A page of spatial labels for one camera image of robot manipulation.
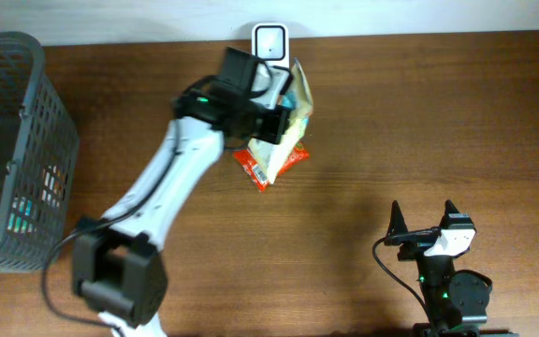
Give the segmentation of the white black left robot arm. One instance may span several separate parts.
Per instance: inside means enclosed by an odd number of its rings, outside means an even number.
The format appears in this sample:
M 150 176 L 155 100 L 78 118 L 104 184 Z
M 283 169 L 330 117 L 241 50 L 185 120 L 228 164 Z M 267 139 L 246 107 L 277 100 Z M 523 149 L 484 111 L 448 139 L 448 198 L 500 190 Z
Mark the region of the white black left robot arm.
M 72 290 L 115 336 L 161 336 L 158 311 L 168 289 L 162 252 L 179 210 L 235 139 L 277 144 L 291 109 L 281 104 L 293 72 L 228 48 L 216 75 L 172 102 L 174 118 L 137 180 L 100 219 L 74 233 Z

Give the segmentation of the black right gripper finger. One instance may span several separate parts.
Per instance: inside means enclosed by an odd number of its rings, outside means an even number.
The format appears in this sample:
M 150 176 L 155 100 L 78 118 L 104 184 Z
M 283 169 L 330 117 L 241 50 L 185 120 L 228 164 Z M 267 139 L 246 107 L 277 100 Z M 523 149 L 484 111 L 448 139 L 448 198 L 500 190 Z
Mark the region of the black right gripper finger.
M 397 200 L 394 200 L 391 205 L 390 220 L 386 235 L 392 237 L 406 234 L 407 232 L 408 228 L 402 215 L 400 204 Z
M 459 210 L 454 203 L 448 199 L 444 203 L 444 215 L 440 221 L 440 227 L 450 227 L 459 223 Z

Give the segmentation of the cream blue chip bag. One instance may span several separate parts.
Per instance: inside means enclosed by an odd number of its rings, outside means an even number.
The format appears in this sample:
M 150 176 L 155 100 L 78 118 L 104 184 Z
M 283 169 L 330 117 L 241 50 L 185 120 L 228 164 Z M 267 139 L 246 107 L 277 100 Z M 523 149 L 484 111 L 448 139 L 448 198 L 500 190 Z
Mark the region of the cream blue chip bag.
M 287 158 L 303 138 L 309 119 L 313 114 L 311 88 L 298 58 L 294 59 L 294 65 L 290 71 L 293 80 L 287 86 L 286 92 L 277 105 L 277 108 L 287 109 L 288 126 L 285 128 L 280 142 L 272 144 L 268 141 L 252 139 L 248 145 L 249 152 L 263 170 L 270 184 L 275 183 L 276 178 L 286 165 Z

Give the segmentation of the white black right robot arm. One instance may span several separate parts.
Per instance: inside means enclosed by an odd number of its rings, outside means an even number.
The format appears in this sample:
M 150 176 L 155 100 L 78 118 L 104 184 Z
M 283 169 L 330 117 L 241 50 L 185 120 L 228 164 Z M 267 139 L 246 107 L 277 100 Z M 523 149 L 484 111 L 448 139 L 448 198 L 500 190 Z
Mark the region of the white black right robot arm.
M 444 203 L 444 215 L 436 227 L 411 230 L 400 204 L 393 201 L 386 235 L 372 246 L 378 266 L 419 302 L 427 317 L 412 327 L 414 336 L 481 337 L 512 336 L 510 330 L 483 330 L 493 282 L 486 275 L 458 270 L 454 261 L 470 251 L 476 234 L 469 214 L 460 212 L 451 200 Z M 396 246 L 397 260 L 414 261 L 420 290 L 414 291 L 381 261 L 377 247 Z

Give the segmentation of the red snack packet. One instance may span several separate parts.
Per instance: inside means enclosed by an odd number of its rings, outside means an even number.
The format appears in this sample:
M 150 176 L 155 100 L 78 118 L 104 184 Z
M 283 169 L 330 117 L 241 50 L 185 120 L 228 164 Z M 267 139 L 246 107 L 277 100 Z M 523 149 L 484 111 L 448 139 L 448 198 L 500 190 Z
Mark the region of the red snack packet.
M 269 178 L 265 175 L 263 169 L 258 165 L 253 155 L 248 150 L 240 150 L 233 153 L 233 157 L 240 163 L 243 170 L 249 175 L 252 182 L 260 193 L 266 191 L 270 185 Z M 307 160 L 310 157 L 309 152 L 301 142 L 298 142 L 290 155 L 287 157 L 282 168 L 278 172 L 282 176 L 299 162 Z

